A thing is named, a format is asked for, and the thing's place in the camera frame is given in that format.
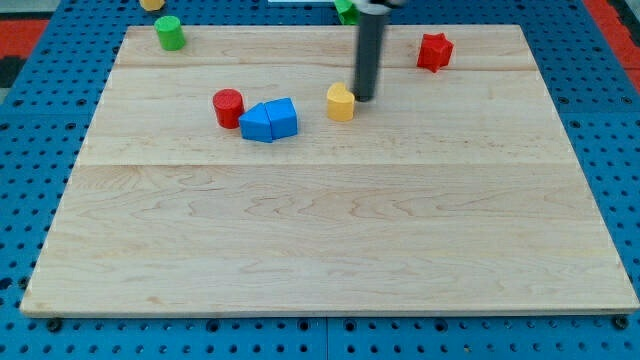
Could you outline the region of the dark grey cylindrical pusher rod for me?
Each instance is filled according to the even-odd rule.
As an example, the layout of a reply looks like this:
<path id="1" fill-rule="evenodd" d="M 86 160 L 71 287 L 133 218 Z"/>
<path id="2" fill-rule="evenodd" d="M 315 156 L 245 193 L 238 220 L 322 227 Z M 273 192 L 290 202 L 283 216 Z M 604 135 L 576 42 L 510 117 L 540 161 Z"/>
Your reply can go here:
<path id="1" fill-rule="evenodd" d="M 390 8 L 384 4 L 357 4 L 359 12 L 352 92 L 358 102 L 375 97 L 384 31 Z"/>

